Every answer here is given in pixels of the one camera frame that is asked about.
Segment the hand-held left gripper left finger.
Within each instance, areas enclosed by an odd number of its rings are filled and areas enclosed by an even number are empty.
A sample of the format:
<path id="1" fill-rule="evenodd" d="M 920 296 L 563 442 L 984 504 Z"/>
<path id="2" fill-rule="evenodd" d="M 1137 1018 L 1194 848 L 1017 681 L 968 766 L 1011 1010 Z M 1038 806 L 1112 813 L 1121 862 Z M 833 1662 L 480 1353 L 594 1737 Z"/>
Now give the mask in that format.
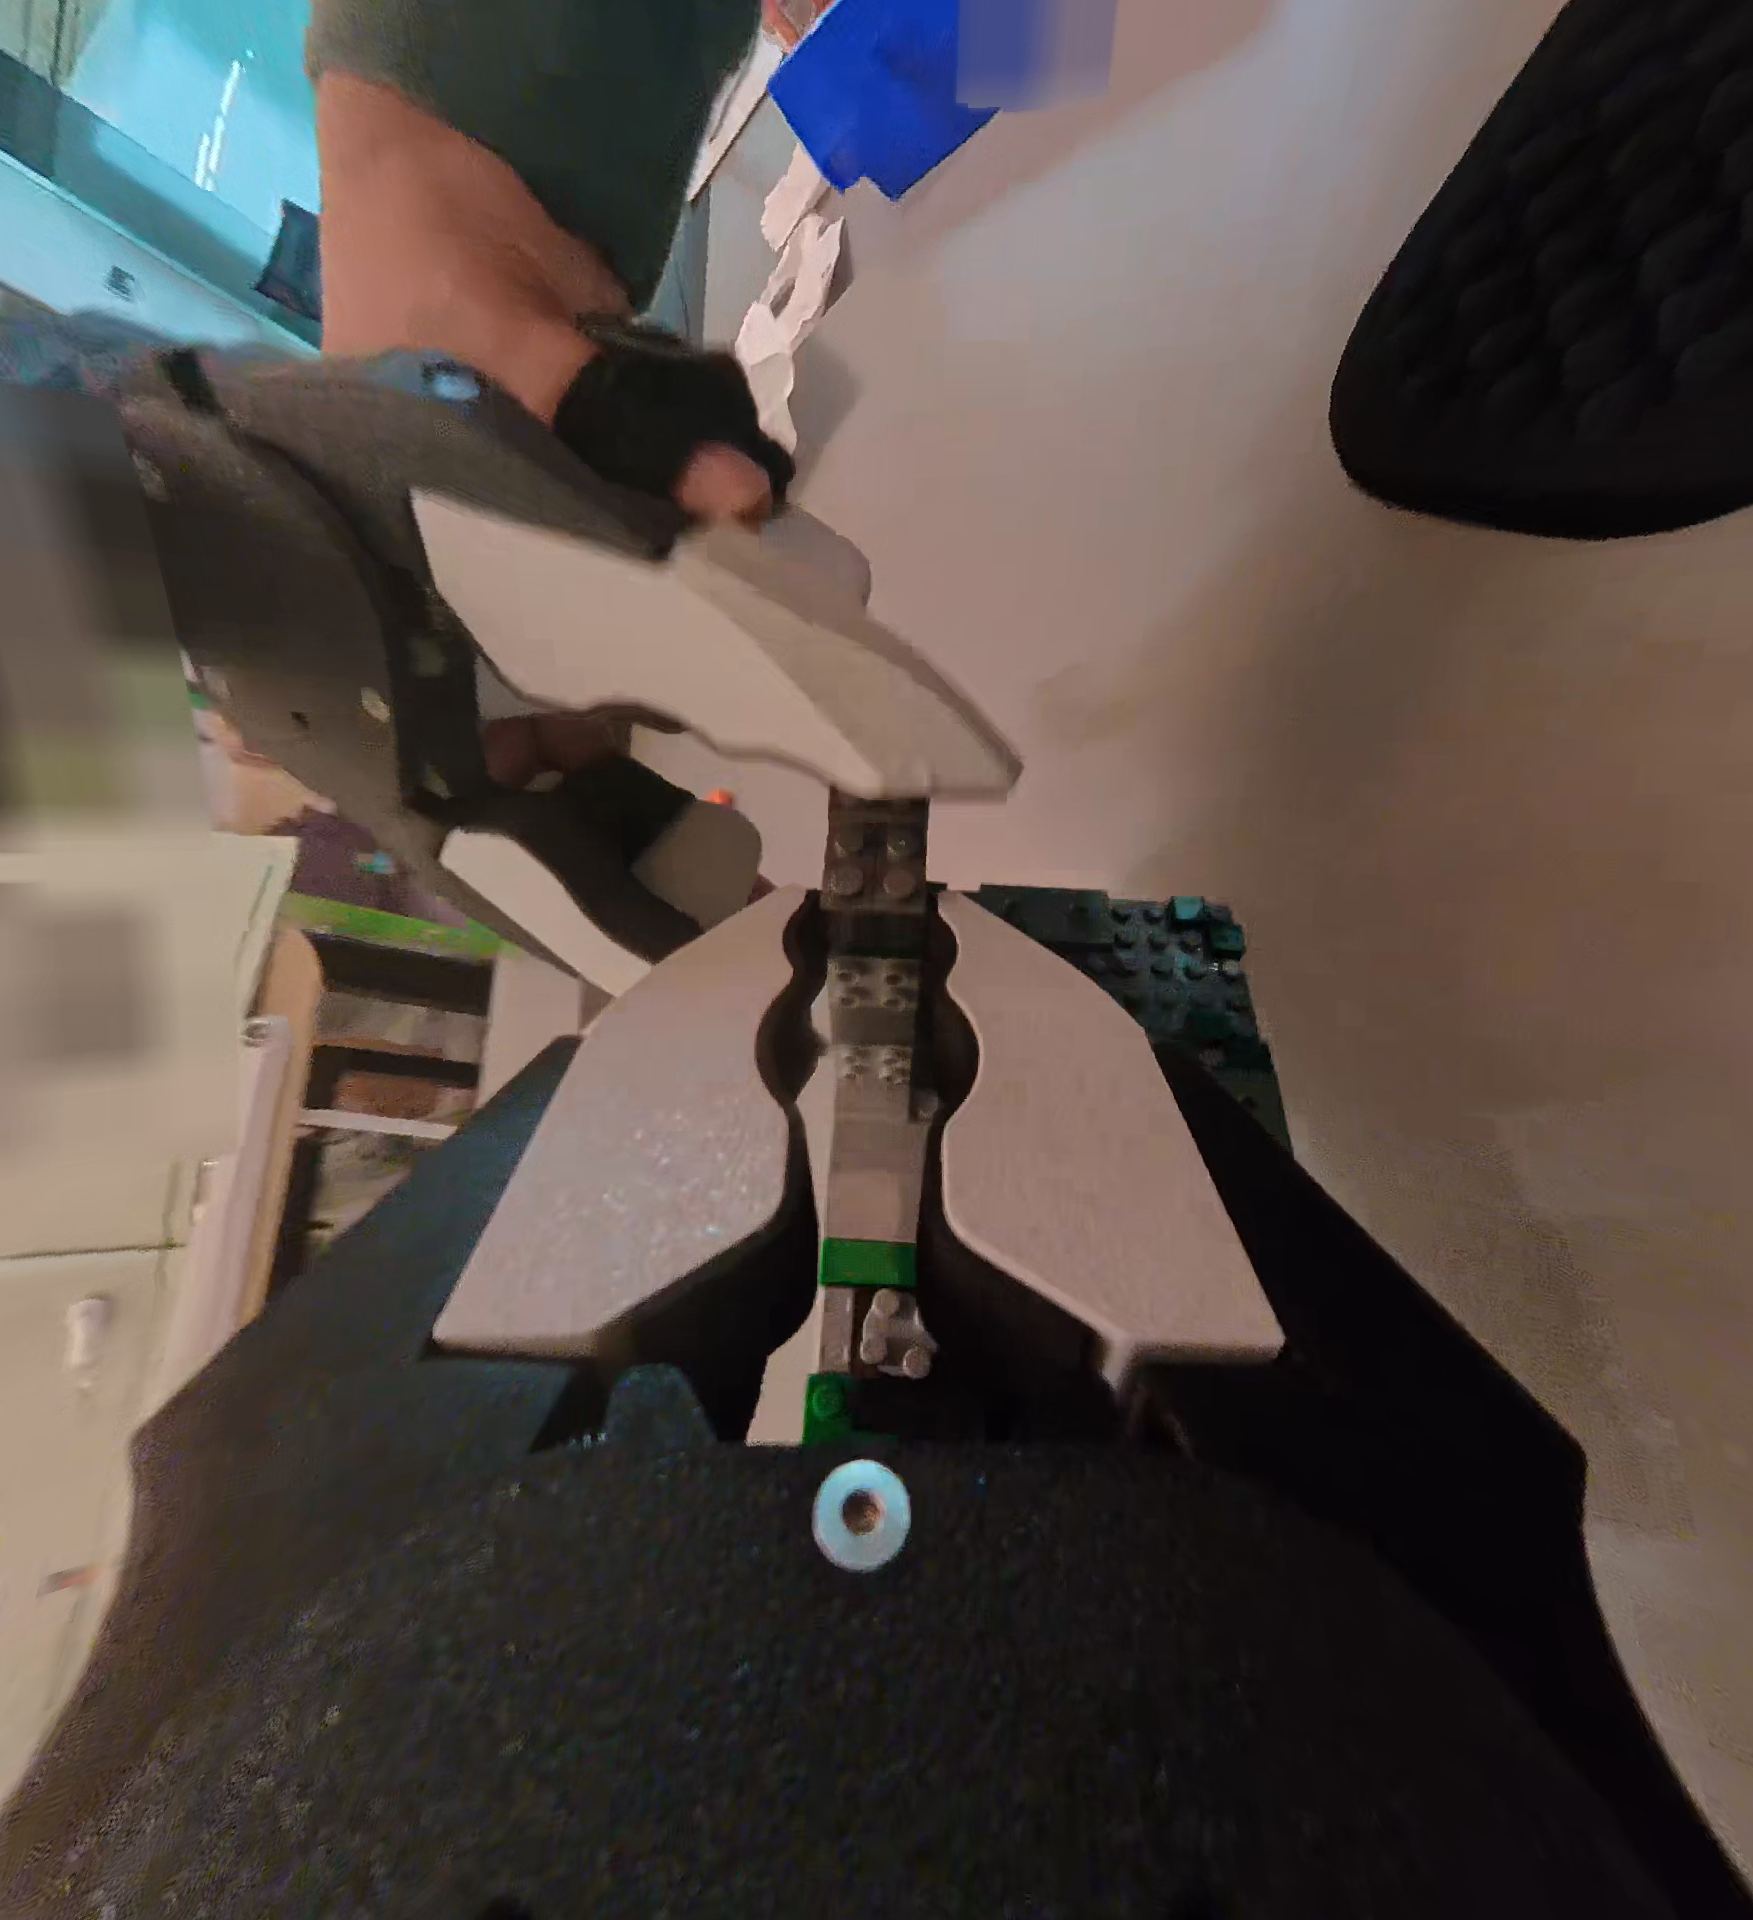
<path id="1" fill-rule="evenodd" d="M 570 1364 L 601 1385 L 670 1366 L 716 1433 L 750 1429 L 817 1291 L 795 1110 L 810 905 L 801 887 L 743 905 L 596 1016 L 438 1314 L 438 1348 Z"/>

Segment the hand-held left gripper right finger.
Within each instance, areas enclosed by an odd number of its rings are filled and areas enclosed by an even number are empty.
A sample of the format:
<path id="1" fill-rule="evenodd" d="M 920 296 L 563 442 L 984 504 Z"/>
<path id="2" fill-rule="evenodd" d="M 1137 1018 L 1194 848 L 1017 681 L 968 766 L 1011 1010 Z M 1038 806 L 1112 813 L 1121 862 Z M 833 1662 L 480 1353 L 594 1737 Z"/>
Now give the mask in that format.
<path id="1" fill-rule="evenodd" d="M 1137 1022 L 962 894 L 936 901 L 933 1331 L 984 1433 L 1112 1433 L 1158 1367 L 1284 1350 Z"/>

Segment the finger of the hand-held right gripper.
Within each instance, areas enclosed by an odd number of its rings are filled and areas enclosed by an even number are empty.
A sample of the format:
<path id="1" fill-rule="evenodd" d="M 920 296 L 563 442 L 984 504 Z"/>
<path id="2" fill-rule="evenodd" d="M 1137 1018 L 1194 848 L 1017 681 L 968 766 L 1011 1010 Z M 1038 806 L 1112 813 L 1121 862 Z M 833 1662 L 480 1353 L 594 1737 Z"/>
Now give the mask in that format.
<path id="1" fill-rule="evenodd" d="M 813 569 L 736 526 L 644 558 L 413 492 L 438 597 L 534 708 L 620 708 L 856 799 L 1009 797 L 974 703 Z"/>
<path id="2" fill-rule="evenodd" d="M 452 830 L 435 867 L 465 918 L 610 998 L 652 973 L 649 961 L 618 947 L 558 877 L 504 833 Z"/>

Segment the grey toy brick model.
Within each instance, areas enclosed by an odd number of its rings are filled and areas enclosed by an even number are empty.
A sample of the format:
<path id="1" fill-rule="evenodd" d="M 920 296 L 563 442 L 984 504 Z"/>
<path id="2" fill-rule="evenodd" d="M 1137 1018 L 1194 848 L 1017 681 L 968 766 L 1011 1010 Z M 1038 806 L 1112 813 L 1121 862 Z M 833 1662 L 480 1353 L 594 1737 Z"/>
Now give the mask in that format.
<path id="1" fill-rule="evenodd" d="M 804 1445 L 978 1429 L 933 1331 L 936 901 L 918 913 L 819 912 L 815 1003 L 826 1084 L 819 1308 Z"/>

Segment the person's right forearm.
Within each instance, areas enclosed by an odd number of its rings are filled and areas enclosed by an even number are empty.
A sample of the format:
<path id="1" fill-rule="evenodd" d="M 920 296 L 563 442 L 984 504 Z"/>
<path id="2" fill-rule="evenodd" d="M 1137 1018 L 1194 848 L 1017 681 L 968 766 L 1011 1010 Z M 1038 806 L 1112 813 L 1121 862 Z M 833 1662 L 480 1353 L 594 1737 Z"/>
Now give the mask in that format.
<path id="1" fill-rule="evenodd" d="M 322 345 L 442 350 L 549 420 L 665 275 L 746 2 L 319 2 Z"/>

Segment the grey desk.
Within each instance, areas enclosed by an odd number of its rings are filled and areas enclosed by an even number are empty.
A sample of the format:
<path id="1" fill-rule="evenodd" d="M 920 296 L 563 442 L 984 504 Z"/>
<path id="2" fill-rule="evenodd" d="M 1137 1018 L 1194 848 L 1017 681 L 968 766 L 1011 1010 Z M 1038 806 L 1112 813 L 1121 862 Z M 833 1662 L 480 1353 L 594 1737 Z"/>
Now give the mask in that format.
<path id="1" fill-rule="evenodd" d="M 1233 903 L 1303 1162 L 1589 1463 L 1753 1884 L 1753 512 L 1385 510 L 1343 344 L 1550 4 L 1120 4 L 1104 89 L 846 203 L 804 501 L 1026 774 L 956 884 Z"/>

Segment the person's right hand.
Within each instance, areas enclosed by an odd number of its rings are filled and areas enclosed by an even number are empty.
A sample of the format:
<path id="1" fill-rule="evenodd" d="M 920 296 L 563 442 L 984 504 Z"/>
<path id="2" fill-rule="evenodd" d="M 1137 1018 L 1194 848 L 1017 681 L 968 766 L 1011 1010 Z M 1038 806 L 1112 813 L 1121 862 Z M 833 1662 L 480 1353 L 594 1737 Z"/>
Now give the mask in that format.
<path id="1" fill-rule="evenodd" d="M 596 477 L 672 501 L 700 523 L 760 525 L 784 502 L 790 454 L 760 426 L 730 354 L 665 331 L 590 317 L 590 358 L 553 413 L 554 438 Z M 528 788 L 627 753 L 630 710 L 526 708 L 506 698 L 481 720 L 491 780 Z"/>

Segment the medium white paper bag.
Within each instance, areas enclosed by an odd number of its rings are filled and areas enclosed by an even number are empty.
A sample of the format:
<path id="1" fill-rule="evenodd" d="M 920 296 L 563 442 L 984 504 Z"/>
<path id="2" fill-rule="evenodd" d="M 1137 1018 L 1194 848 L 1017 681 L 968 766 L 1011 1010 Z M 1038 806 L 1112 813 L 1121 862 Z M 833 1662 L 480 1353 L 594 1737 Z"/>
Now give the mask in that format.
<path id="1" fill-rule="evenodd" d="M 833 187 L 803 147 L 763 203 L 760 232 L 775 253 L 748 302 L 732 354 L 763 431 L 792 459 L 840 427 L 861 381 L 830 331 L 846 285 L 846 229 Z"/>

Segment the open building instruction booklet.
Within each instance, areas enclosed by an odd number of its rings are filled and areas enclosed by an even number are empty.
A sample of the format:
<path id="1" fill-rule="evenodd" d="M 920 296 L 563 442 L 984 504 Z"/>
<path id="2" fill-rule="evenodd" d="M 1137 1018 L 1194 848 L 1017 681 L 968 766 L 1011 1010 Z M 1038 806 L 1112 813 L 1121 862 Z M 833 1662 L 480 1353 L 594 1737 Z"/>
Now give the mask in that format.
<path id="1" fill-rule="evenodd" d="M 280 1060 L 248 1022 L 293 849 L 199 832 L 0 851 L 0 1810 L 117 1592 L 201 1189 Z"/>

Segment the small blue plastic bin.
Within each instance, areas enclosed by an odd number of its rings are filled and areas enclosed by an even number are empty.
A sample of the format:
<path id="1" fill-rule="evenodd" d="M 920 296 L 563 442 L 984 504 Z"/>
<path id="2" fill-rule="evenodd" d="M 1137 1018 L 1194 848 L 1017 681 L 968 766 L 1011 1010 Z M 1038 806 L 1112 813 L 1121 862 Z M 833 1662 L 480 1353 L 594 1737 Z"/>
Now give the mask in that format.
<path id="1" fill-rule="evenodd" d="M 836 2 L 782 59 L 768 97 L 836 191 L 900 201 L 997 115 L 958 88 L 956 2 Z"/>

